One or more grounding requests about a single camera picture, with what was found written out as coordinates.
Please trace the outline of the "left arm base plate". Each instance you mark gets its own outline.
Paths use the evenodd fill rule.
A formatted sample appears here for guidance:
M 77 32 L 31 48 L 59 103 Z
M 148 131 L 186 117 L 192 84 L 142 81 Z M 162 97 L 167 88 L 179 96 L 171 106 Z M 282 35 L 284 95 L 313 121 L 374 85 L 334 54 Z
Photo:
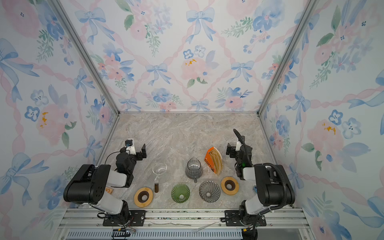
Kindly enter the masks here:
M 106 217 L 103 221 L 103 227 L 143 227 L 146 219 L 145 210 L 130 210 L 129 218 L 126 222 Z

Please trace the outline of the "green glass dripper cone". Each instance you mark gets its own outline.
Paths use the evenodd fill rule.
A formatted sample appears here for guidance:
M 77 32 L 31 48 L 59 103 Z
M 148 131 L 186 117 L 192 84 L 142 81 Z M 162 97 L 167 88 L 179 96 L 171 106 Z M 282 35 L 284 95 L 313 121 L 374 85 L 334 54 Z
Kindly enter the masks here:
M 174 202 L 181 204 L 189 199 L 190 194 L 190 189 L 186 184 L 177 184 L 171 191 L 171 198 Z

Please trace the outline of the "clear glass server wooden handle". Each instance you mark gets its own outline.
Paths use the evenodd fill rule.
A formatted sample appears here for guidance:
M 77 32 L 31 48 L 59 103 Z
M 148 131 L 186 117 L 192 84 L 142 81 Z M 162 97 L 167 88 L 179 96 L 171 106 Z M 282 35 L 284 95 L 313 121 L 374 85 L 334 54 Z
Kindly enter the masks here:
M 155 174 L 155 179 L 154 179 L 155 193 L 159 192 L 160 175 L 164 174 L 166 171 L 167 171 L 167 165 L 165 163 L 158 163 L 155 166 L 153 166 L 153 173 Z

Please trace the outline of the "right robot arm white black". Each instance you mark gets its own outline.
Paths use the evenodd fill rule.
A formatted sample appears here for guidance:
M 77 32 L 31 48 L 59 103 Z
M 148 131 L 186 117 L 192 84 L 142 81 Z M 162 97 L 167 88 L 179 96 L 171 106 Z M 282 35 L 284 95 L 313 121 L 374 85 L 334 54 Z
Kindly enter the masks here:
M 252 164 L 252 148 L 239 142 L 227 144 L 226 155 L 235 159 L 237 177 L 256 184 L 257 193 L 244 200 L 239 213 L 232 218 L 235 223 L 250 226 L 258 223 L 267 213 L 295 203 L 296 196 L 288 175 L 282 165 L 272 163 Z

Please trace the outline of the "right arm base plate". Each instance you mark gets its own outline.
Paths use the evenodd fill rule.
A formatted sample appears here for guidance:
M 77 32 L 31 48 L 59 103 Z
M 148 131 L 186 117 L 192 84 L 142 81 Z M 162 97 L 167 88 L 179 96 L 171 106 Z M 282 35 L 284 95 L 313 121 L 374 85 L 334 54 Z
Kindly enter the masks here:
M 221 218 L 221 222 L 225 223 L 227 227 L 250 228 L 254 224 L 256 224 L 256 227 L 267 226 L 264 216 L 245 214 L 242 217 L 239 210 L 225 210 L 224 213 L 225 216 Z

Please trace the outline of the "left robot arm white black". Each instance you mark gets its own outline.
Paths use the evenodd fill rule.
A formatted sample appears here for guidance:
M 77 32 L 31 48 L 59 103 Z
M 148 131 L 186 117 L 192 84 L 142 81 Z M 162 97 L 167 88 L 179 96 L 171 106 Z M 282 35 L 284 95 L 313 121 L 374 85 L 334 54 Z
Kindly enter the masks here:
M 137 162 L 146 157 L 146 145 L 137 152 L 133 140 L 126 140 L 126 146 L 118 151 L 115 171 L 107 164 L 82 165 L 66 186 L 64 200 L 78 205 L 89 204 L 99 210 L 98 218 L 103 220 L 104 227 L 142 227 L 146 211 L 129 209 L 125 200 L 109 194 L 106 188 L 129 188 Z

